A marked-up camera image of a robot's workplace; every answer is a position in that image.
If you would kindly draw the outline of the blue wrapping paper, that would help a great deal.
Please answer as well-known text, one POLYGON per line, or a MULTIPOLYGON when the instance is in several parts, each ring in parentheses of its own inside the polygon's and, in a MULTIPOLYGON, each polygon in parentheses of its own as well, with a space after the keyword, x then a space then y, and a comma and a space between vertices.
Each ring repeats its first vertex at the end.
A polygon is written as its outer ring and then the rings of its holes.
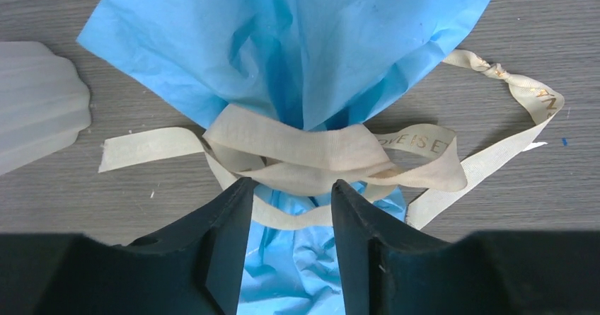
MULTIPOLYGON (((237 105, 322 132, 364 125, 398 100, 489 2, 101 0, 78 41, 206 131, 237 105)), ((398 187, 375 201, 395 218, 405 214, 398 187)), ((346 314, 331 190, 298 196, 258 183, 239 314, 346 314)))

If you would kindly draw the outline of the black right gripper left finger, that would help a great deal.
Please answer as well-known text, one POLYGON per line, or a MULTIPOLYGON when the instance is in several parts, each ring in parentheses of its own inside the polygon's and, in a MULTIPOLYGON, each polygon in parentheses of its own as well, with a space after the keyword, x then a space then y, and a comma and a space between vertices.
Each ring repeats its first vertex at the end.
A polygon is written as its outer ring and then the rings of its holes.
POLYGON ((2 234, 2 314, 235 314, 255 182, 131 244, 2 234))

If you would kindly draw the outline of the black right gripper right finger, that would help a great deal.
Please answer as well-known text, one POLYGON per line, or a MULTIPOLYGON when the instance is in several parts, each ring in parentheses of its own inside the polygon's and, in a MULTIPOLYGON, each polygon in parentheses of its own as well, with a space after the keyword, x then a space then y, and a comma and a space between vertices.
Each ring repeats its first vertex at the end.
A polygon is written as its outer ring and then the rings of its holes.
POLYGON ((456 243, 331 191, 347 314, 598 314, 597 231, 476 231, 456 243))

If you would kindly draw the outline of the beige printed ribbon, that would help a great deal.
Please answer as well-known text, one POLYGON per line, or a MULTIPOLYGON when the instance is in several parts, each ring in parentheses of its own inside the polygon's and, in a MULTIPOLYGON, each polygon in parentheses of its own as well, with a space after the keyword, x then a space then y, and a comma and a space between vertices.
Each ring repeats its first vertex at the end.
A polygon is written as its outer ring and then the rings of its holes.
POLYGON ((343 179, 363 182, 369 202, 398 186, 420 188, 405 219, 421 229, 516 155, 538 147, 537 137, 565 104, 549 86, 510 74, 468 50, 454 50, 445 63, 505 82, 533 126, 460 159, 456 133, 438 125, 416 124, 389 134, 374 134, 362 124, 305 132, 228 105, 202 136, 167 127, 105 140, 98 170, 202 153, 222 188, 248 177, 291 195, 318 196, 343 179))

